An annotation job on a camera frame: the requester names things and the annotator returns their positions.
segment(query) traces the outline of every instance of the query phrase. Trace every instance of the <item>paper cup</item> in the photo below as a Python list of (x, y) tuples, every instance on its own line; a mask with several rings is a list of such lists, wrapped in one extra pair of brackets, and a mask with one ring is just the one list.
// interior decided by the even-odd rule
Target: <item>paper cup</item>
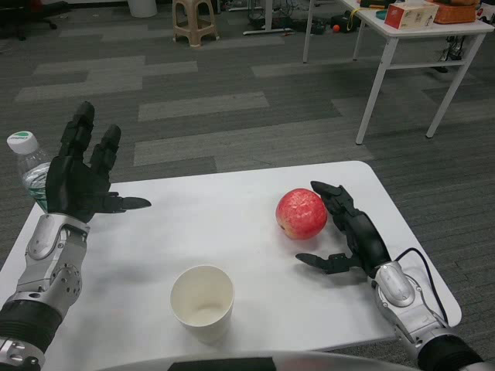
[(218, 340), (229, 328), (234, 285), (221, 269), (201, 265), (182, 273), (170, 304), (180, 323), (201, 342)]

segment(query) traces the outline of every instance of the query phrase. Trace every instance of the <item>floor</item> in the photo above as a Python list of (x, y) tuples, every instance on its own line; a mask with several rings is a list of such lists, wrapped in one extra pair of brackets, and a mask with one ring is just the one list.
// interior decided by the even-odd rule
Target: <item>floor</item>
[[(319, 12), (342, 12), (338, 5)], [(30, 130), (55, 155), (77, 105), (97, 109), (94, 136), (123, 131), (112, 182), (255, 168), (365, 161), (463, 309), (458, 327), (495, 359), (495, 35), (488, 35), (436, 136), (424, 134), (453, 72), (387, 72), (364, 144), (354, 138), (383, 39), (357, 34), (243, 37), (245, 13), (217, 16), (221, 40), (199, 50), (171, 40), (169, 6), (152, 19), (125, 8), (79, 9), (33, 26), (27, 41), (0, 39), (0, 136)], [(445, 41), (399, 44), (398, 59), (437, 60)], [(0, 267), (32, 200), (14, 156), (0, 147)], [(346, 354), (411, 364), (396, 342)]]

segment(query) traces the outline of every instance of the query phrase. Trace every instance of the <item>white bottle cap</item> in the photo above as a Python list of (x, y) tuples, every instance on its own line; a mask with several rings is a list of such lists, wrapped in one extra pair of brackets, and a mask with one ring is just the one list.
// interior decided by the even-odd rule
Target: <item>white bottle cap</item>
[(18, 155), (28, 155), (39, 148), (36, 137), (30, 131), (20, 131), (7, 139), (7, 144)]

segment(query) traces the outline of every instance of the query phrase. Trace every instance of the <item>robotic arm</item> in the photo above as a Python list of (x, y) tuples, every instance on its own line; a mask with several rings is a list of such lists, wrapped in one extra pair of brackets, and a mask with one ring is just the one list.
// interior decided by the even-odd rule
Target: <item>robotic arm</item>
[(345, 254), (330, 255), (328, 260), (311, 254), (296, 257), (327, 274), (348, 271), (350, 267), (361, 267), (371, 279), (375, 300), (382, 315), (394, 326), (408, 355), (426, 371), (485, 370), (493, 369), (478, 356), (449, 327), (435, 286), (430, 277), (435, 297), (439, 302), (443, 318), (425, 303), (422, 288), (413, 278), (404, 274), (397, 260), (392, 261), (380, 234), (362, 211), (354, 208), (353, 199), (342, 187), (321, 182), (312, 182), (314, 191), (321, 195), (326, 208), (333, 216), (337, 228), (346, 234), (352, 257)]
[(82, 287), (87, 223), (95, 213), (124, 213), (151, 206), (145, 199), (109, 192), (121, 131), (112, 125), (94, 148), (90, 167), (83, 154), (91, 140), (94, 108), (83, 103), (67, 125), (60, 153), (46, 180), (48, 213), (39, 218), (26, 248), (26, 270), (0, 311), (0, 370), (38, 371), (44, 353)]

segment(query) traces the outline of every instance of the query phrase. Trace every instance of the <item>apple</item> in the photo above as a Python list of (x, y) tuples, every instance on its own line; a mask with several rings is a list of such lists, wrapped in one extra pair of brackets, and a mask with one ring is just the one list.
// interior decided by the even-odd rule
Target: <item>apple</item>
[(278, 225), (293, 240), (308, 240), (325, 226), (328, 213), (320, 197), (298, 188), (282, 197), (275, 212)]

